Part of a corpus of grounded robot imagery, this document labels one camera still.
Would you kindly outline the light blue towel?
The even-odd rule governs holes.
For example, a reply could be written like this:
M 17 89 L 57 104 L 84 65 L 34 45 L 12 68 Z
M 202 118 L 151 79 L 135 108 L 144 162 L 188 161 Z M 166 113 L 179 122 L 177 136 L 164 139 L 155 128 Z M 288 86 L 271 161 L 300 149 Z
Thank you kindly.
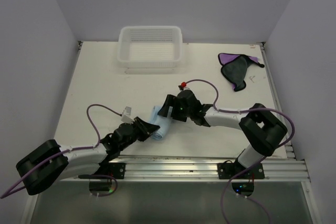
M 172 123 L 171 118 L 171 112 L 172 108 L 169 107 L 169 111 L 167 114 L 167 117 L 158 115 L 158 112 L 160 111 L 161 106 L 154 106 L 151 112 L 150 119 L 148 123 L 158 125 L 160 128 L 151 136 L 154 140 L 163 140 L 165 136 L 167 135 L 169 128 Z

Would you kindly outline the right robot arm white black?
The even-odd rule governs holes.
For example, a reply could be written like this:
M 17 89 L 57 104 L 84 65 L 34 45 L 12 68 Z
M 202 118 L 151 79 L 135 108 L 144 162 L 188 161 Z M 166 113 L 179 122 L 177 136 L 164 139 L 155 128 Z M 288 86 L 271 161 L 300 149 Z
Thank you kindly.
M 219 171 L 228 178 L 250 175 L 252 166 L 260 159 L 272 156 L 288 132 L 286 126 L 260 103 L 254 104 L 248 112 L 220 112 L 214 105 L 202 104 L 191 90 L 181 91 L 177 96 L 167 95 L 158 115 L 181 122 L 191 119 L 198 126 L 241 130 L 249 145 L 233 163 L 219 165 Z

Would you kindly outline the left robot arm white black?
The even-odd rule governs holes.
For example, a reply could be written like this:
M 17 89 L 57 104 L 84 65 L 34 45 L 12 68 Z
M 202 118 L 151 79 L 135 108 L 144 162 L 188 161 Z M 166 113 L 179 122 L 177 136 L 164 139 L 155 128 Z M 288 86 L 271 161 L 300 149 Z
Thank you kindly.
M 144 142 L 159 129 L 160 126 L 136 117 L 132 123 L 120 124 L 96 147 L 62 146 L 56 140 L 47 140 L 21 159 L 16 169 L 29 195 L 42 193 L 65 178 L 81 175 L 104 178 L 111 160 L 134 142 Z

